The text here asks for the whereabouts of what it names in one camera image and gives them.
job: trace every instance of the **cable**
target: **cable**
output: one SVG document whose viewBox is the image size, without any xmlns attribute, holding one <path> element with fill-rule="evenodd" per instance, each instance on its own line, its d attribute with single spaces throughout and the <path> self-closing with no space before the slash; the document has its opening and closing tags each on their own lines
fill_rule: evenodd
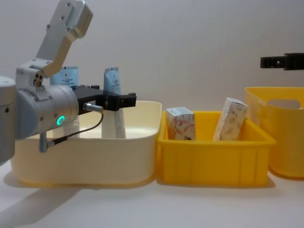
<svg viewBox="0 0 304 228">
<path fill-rule="evenodd" d="M 100 121 L 99 121 L 95 126 L 90 127 L 90 128 L 87 128 L 87 129 L 84 129 L 84 130 L 81 130 L 81 131 L 78 131 L 78 132 L 75 132 L 75 133 L 72 133 L 72 134 L 69 134 L 69 135 L 66 135 L 66 136 L 63 136 L 63 137 L 60 137 L 60 138 L 57 138 L 57 139 L 53 139 L 53 140 L 51 140 L 51 141 L 48 143 L 48 147 L 50 147 L 50 146 L 55 146 L 55 145 L 58 144 L 58 143 L 64 142 L 65 140 L 67 140 L 67 139 L 68 139 L 69 137 L 71 137 L 71 136 L 74 136 L 74 135 L 76 135 L 76 134 L 80 134 L 80 133 L 82 133 L 82 132 L 87 132 L 87 131 L 90 131 L 90 130 L 92 130 L 92 129 L 98 127 L 98 126 L 101 124 L 101 122 L 103 121 L 103 119 L 104 119 L 104 114 L 101 113 Z"/>
</svg>

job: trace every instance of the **white wall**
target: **white wall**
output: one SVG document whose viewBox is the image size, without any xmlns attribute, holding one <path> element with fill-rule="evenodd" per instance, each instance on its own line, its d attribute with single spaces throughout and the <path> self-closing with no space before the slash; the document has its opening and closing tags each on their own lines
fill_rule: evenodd
<svg viewBox="0 0 304 228">
<path fill-rule="evenodd" d="M 1 0 L 0 75 L 32 59 L 57 0 Z M 87 0 L 94 16 L 65 64 L 82 84 L 119 66 L 123 92 L 164 107 L 220 109 L 246 86 L 304 86 L 304 71 L 259 68 L 304 52 L 303 0 Z"/>
</svg>

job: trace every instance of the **white plastic bin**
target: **white plastic bin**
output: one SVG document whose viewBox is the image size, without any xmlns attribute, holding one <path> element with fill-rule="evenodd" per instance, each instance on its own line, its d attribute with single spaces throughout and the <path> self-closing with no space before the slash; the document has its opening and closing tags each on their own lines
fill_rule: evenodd
<svg viewBox="0 0 304 228">
<path fill-rule="evenodd" d="M 16 141 L 11 166 L 16 178 L 27 184 L 132 186 L 154 178 L 156 139 L 162 106 L 137 101 L 124 108 L 126 139 L 101 139 L 102 125 L 80 138 L 38 151 L 38 136 Z M 80 129 L 94 126 L 98 113 L 80 116 Z"/>
</svg>

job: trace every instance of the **small printed box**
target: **small printed box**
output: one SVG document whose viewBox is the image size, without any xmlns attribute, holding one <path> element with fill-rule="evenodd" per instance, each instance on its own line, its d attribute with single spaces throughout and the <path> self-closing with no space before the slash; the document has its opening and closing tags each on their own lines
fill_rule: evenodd
<svg viewBox="0 0 304 228">
<path fill-rule="evenodd" d="M 213 140 L 237 140 L 247 111 L 248 106 L 245 103 L 228 97 L 218 120 Z"/>
<path fill-rule="evenodd" d="M 194 113 L 185 107 L 167 109 L 168 138 L 195 140 Z"/>
</svg>

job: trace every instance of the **blue and white package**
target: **blue and white package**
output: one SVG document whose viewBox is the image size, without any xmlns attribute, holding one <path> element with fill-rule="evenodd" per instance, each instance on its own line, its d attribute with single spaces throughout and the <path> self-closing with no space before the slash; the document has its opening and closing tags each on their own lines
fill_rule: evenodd
<svg viewBox="0 0 304 228">
<path fill-rule="evenodd" d="M 57 74 L 54 74 L 50 79 L 51 85 L 66 85 L 68 87 L 78 85 L 78 67 L 77 66 L 65 66 Z M 56 128 L 53 130 L 54 137 L 62 137 L 75 132 L 78 132 L 79 118 L 77 117 L 71 124 Z M 79 134 L 72 136 L 71 138 L 79 138 Z"/>
<path fill-rule="evenodd" d="M 118 67 L 104 70 L 104 90 L 121 94 Z M 104 110 L 104 121 L 102 123 L 102 138 L 125 139 L 124 111 L 116 112 Z"/>
</svg>

